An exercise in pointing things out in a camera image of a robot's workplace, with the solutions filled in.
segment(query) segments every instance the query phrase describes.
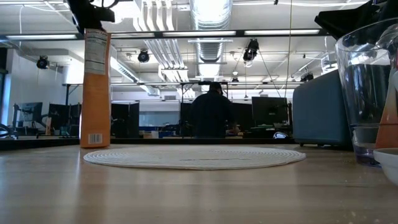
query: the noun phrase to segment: white bowl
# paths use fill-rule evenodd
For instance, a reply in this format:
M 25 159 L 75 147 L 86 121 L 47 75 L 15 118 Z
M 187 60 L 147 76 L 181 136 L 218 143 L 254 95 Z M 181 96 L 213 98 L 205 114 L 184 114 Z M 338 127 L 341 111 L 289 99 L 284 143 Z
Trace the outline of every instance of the white bowl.
M 398 185 L 398 148 L 377 149 L 373 154 L 374 159 L 380 162 L 387 178 Z

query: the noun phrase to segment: glass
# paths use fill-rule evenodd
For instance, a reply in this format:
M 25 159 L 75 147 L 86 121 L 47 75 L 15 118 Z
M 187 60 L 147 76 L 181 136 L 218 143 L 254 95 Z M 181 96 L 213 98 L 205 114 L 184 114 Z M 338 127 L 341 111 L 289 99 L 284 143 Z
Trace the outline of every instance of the glass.
M 357 162 L 379 166 L 373 150 L 398 146 L 398 19 L 342 37 L 336 57 Z

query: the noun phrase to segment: wall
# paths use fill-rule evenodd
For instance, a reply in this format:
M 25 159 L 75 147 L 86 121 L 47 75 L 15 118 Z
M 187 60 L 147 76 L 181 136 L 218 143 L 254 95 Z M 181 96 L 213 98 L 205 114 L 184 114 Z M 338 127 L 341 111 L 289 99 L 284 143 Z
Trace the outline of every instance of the wall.
M 2 121 L 12 124 L 14 103 L 42 102 L 42 114 L 47 114 L 49 103 L 65 104 L 65 77 L 61 71 L 39 70 L 36 63 L 18 55 L 16 50 L 7 53 L 7 70 L 10 78 L 8 114 Z

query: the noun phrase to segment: ceiling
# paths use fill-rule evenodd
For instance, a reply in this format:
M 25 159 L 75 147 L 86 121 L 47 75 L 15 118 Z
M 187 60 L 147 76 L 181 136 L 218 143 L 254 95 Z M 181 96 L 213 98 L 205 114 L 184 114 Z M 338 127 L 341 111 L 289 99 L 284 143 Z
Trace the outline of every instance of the ceiling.
M 232 29 L 317 29 L 319 26 L 314 22 L 315 16 L 320 11 L 330 11 L 338 9 L 356 8 L 359 5 L 337 6 L 337 7 L 303 7 L 286 4 L 266 4 L 255 6 L 237 5 L 241 3 L 273 2 L 265 1 L 233 1 L 233 11 L 231 18 Z M 293 0 L 293 3 L 344 3 L 344 2 L 363 2 L 359 0 Z M 190 30 L 190 11 L 180 10 L 183 6 L 188 6 L 188 0 L 174 0 L 173 10 L 174 27 L 178 30 Z M 41 9 L 49 8 L 47 6 L 37 6 Z M 66 9 L 63 6 L 57 6 L 57 9 Z M 292 23 L 290 24 L 290 10 L 292 11 Z M 66 33 L 76 32 L 69 18 L 70 12 L 47 12 L 40 11 L 30 7 L 23 6 L 4 6 L 0 5 L 0 34 L 19 34 L 20 23 L 23 34 L 44 34 L 44 33 Z M 125 19 L 120 24 L 104 23 L 104 28 L 110 32 L 134 32 L 131 19 Z M 336 40 L 332 37 L 261 37 L 258 38 L 260 54 L 256 57 L 253 66 L 245 68 L 243 60 L 239 59 L 241 52 L 245 49 L 249 38 L 233 38 L 233 42 L 226 43 L 223 58 L 225 65 L 221 66 L 219 80 L 230 81 L 233 71 L 238 72 L 239 80 L 248 82 L 258 82 L 269 79 L 269 73 L 273 79 L 278 81 L 286 80 L 292 74 L 295 78 L 300 78 L 298 72 L 312 59 L 330 54 L 330 59 L 334 58 L 334 44 Z M 24 47 L 28 49 L 67 49 L 74 54 L 84 57 L 84 41 L 52 41 L 52 42 L 24 42 Z M 149 63 L 139 63 L 137 55 L 140 49 L 146 49 L 143 40 L 112 40 L 112 45 L 118 51 L 118 60 L 124 62 L 131 70 L 139 75 L 144 75 L 148 82 L 160 82 L 157 74 L 158 63 L 154 57 L 151 57 Z M 189 44 L 187 39 L 178 39 L 178 45 L 183 56 L 185 65 L 188 67 L 188 77 L 195 78 L 198 75 L 195 65 L 195 48 Z M 314 60 L 308 65 L 308 70 L 315 76 L 322 73 L 320 60 Z

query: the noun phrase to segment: barcode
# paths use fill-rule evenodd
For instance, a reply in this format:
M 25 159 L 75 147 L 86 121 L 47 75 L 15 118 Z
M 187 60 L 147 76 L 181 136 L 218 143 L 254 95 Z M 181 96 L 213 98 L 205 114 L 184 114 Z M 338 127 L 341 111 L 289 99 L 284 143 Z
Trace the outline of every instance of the barcode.
M 102 143 L 102 134 L 88 135 L 88 144 L 101 144 L 101 143 Z

